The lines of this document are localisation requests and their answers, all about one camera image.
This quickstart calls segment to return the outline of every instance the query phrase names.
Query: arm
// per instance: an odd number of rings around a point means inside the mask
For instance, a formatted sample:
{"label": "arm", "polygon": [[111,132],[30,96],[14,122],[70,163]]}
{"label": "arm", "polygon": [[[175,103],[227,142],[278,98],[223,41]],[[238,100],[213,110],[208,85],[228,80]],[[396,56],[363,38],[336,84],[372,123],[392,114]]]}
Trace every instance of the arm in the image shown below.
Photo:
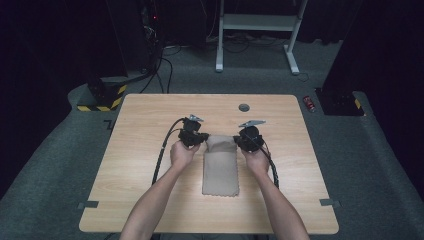
{"label": "arm", "polygon": [[187,149],[181,141],[172,145],[171,167],[137,201],[122,229],[121,240],[150,239],[178,177],[191,163],[199,146]]}
{"label": "arm", "polygon": [[262,151],[242,151],[247,167],[259,184],[277,239],[309,239],[298,212],[268,176],[269,162]]}

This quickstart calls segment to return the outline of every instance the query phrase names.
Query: fabric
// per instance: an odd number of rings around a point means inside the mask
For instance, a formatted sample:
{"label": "fabric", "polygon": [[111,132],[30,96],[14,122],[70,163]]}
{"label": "fabric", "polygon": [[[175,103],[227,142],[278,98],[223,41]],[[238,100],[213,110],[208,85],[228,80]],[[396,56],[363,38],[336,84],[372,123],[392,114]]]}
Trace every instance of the fabric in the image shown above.
{"label": "fabric", "polygon": [[234,197],[239,194],[237,144],[232,136],[209,136],[204,153],[204,195]]}

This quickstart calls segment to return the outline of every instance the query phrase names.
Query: round black object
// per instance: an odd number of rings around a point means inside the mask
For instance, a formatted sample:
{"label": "round black object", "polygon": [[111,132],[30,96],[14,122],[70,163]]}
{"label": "round black object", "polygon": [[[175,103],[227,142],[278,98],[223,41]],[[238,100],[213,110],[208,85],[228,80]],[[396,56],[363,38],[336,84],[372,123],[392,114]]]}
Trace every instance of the round black object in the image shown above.
{"label": "round black object", "polygon": [[244,128],[239,132],[240,137],[235,138],[237,145],[247,152],[255,152],[264,144],[262,135],[259,135],[259,130],[255,126]]}
{"label": "round black object", "polygon": [[245,103],[242,103],[239,105],[239,110],[242,112],[247,112],[250,110],[250,106]]}

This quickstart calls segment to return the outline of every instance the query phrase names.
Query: gray carpet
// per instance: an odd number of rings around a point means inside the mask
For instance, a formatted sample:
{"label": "gray carpet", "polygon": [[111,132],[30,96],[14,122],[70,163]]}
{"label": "gray carpet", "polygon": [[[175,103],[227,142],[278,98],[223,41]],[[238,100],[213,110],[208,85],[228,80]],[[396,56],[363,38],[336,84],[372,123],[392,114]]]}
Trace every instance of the gray carpet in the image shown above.
{"label": "gray carpet", "polygon": [[[239,45],[227,44],[236,51]],[[364,93],[356,92],[364,117],[326,116],[314,94],[322,87],[340,44],[319,41],[294,48],[299,76],[291,75],[281,44],[251,46],[224,53],[224,72],[215,72],[215,52],[192,48],[165,50],[173,64],[171,93],[292,94],[299,103],[340,231],[312,239],[424,239],[424,206],[386,142]],[[159,70],[166,85],[170,67]],[[139,92],[147,80],[131,83]],[[72,112],[44,140],[0,202],[0,239],[105,239],[108,233],[84,233],[78,224],[106,149],[114,112],[79,112],[85,86],[69,93]],[[160,93],[158,79],[145,93]],[[317,112],[301,99],[310,95]],[[119,234],[110,239],[118,239]]]}

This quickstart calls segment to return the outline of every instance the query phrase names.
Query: hazard tape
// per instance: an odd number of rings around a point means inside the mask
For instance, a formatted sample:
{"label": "hazard tape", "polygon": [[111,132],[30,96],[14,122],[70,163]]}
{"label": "hazard tape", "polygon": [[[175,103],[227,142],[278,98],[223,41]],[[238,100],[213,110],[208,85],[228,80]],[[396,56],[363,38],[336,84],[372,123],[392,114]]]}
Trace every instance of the hazard tape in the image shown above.
{"label": "hazard tape", "polygon": [[120,87],[117,91],[116,96],[114,97],[112,104],[110,106],[104,106],[104,105],[78,105],[78,110],[82,112],[92,112],[92,111],[101,111],[101,112],[108,112],[108,111],[114,111],[118,108],[119,104],[122,101],[122,96],[124,95],[124,91],[127,88],[127,85],[124,85]]}

